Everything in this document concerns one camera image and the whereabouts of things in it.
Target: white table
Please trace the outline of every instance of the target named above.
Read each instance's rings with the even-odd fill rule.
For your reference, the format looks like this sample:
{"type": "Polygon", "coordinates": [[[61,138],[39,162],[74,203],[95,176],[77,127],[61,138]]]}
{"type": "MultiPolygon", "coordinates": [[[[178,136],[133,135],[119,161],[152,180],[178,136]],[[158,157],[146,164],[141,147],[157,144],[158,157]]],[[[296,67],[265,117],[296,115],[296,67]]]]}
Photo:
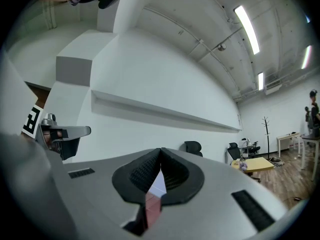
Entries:
{"type": "Polygon", "coordinates": [[[279,136],[276,137],[276,139],[278,140],[278,153],[279,153],[279,157],[280,157],[280,153],[281,153],[281,141],[283,140],[287,140],[287,139],[291,139],[291,138],[295,138],[297,137],[298,139],[298,153],[300,153],[300,133],[296,132],[294,134],[288,134],[288,135],[284,135],[284,136],[279,136]]]}
{"type": "Polygon", "coordinates": [[[302,164],[301,169],[305,168],[306,164],[306,149],[305,149],[305,143],[311,142],[315,143],[315,157],[314,157],[314,166],[313,166],[313,173],[311,180],[314,181],[316,172],[317,172],[317,165],[318,165],[318,158],[319,158],[319,143],[320,143],[320,137],[313,137],[313,135],[307,135],[307,136],[301,136],[303,140],[303,146],[302,146],[302,164]]]}

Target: black office chair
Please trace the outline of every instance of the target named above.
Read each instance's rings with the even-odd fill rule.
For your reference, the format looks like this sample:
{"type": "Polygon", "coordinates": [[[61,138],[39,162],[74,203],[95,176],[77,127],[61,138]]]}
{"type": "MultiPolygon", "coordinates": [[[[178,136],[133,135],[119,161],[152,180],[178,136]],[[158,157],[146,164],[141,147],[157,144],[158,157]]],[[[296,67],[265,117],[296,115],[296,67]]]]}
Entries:
{"type": "Polygon", "coordinates": [[[238,148],[238,144],[235,142],[229,143],[230,147],[227,149],[230,156],[233,160],[237,160],[241,156],[240,149],[238,148]]]}
{"type": "Polygon", "coordinates": [[[253,143],[254,147],[249,148],[249,153],[253,154],[252,156],[255,156],[256,153],[260,150],[260,146],[257,146],[258,141],[256,141],[255,143],[253,143]]]}
{"type": "Polygon", "coordinates": [[[255,156],[259,156],[258,154],[256,154],[256,152],[258,152],[260,150],[260,146],[257,146],[257,143],[258,141],[254,142],[253,143],[253,146],[252,148],[247,148],[248,151],[248,158],[251,158],[251,157],[255,157],[255,156]]]}
{"type": "MultiPolygon", "coordinates": [[[[232,157],[233,160],[237,160],[240,158],[241,156],[241,152],[240,152],[240,149],[238,148],[238,144],[235,143],[235,142],[232,142],[232,143],[229,143],[230,147],[227,149],[230,156],[232,157]]],[[[260,178],[257,178],[257,177],[252,177],[253,173],[252,172],[249,172],[249,173],[246,173],[248,176],[250,176],[252,179],[254,180],[257,180],[259,183],[261,182],[260,181],[260,178]]]]}
{"type": "Polygon", "coordinates": [[[186,151],[188,153],[194,154],[194,155],[199,156],[199,157],[204,157],[202,155],[202,153],[200,152],[202,147],[201,147],[199,142],[197,142],[197,141],[185,141],[184,143],[186,144],[186,151]]]}

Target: ceiling light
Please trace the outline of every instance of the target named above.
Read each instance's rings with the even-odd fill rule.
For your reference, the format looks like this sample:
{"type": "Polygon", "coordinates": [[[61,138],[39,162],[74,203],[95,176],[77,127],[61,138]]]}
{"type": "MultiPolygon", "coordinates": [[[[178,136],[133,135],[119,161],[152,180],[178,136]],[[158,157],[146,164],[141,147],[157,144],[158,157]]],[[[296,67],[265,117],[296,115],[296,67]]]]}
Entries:
{"type": "Polygon", "coordinates": [[[303,64],[302,64],[302,67],[301,67],[303,70],[304,70],[304,69],[307,67],[307,65],[308,65],[310,53],[311,53],[311,45],[309,45],[309,46],[306,48],[306,51],[305,51],[305,56],[304,56],[303,64]]]}
{"type": "Polygon", "coordinates": [[[261,91],[264,88],[264,73],[263,72],[258,74],[258,80],[259,80],[259,91],[261,91]]]}
{"type": "Polygon", "coordinates": [[[247,15],[245,9],[242,6],[239,6],[236,9],[234,9],[234,12],[236,13],[238,18],[240,19],[240,21],[244,27],[244,30],[249,38],[249,41],[252,46],[253,54],[254,55],[257,54],[258,52],[260,52],[258,40],[256,37],[256,33],[254,31],[254,28],[252,27],[252,24],[250,22],[250,19],[247,15]]]}

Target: red object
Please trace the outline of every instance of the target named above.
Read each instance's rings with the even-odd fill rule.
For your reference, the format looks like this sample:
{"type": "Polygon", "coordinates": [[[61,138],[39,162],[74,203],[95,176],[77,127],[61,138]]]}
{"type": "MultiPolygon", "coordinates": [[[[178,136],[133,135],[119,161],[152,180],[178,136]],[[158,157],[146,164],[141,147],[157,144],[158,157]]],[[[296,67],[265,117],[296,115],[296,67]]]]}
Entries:
{"type": "Polygon", "coordinates": [[[150,192],[145,195],[145,213],[150,228],[161,214],[161,199],[150,192]]]}

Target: table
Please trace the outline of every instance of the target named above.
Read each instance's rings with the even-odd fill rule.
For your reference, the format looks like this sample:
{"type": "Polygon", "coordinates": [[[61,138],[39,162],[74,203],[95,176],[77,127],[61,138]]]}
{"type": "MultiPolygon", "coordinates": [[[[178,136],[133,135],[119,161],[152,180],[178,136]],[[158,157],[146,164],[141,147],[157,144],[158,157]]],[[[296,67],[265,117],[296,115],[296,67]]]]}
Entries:
{"type": "Polygon", "coordinates": [[[283,140],[287,140],[287,139],[291,139],[291,138],[294,138],[294,137],[297,137],[298,138],[298,153],[300,153],[300,133],[299,132],[296,132],[294,134],[288,134],[288,135],[284,135],[284,136],[279,136],[279,137],[276,137],[276,139],[278,140],[278,153],[279,153],[279,157],[280,157],[280,153],[281,153],[281,146],[280,146],[280,141],[283,141],[283,140]]]}
{"type": "MultiPolygon", "coordinates": [[[[247,159],[245,160],[245,162],[248,165],[247,170],[244,171],[244,173],[246,174],[266,171],[266,170],[273,169],[275,167],[272,163],[270,163],[268,160],[266,160],[263,157],[247,159]]],[[[239,164],[236,164],[235,160],[231,163],[231,166],[235,169],[239,169],[239,164]]]]}
{"type": "Polygon", "coordinates": [[[319,158],[319,143],[320,143],[320,136],[314,137],[313,134],[301,136],[303,140],[303,146],[302,146],[302,164],[301,169],[305,168],[306,163],[306,149],[305,149],[305,142],[311,142],[315,143],[315,157],[314,157],[314,166],[313,166],[313,173],[311,180],[314,181],[316,172],[317,172],[317,165],[318,165],[318,158],[319,158]]]}

